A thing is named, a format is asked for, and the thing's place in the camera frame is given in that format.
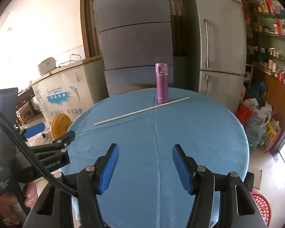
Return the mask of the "person's left hand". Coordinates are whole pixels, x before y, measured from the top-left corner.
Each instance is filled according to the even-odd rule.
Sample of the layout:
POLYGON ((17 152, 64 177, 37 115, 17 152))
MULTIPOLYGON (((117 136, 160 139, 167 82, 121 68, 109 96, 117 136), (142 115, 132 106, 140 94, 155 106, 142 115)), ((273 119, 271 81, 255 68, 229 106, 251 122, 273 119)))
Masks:
MULTIPOLYGON (((34 181, 27 183, 25 186, 24 205, 30 209, 33 208, 38 200, 37 187, 34 181)), ((14 206, 18 203, 17 197, 12 192, 6 192, 0 196, 0 213, 4 218, 4 222, 8 225, 20 224, 14 206)))

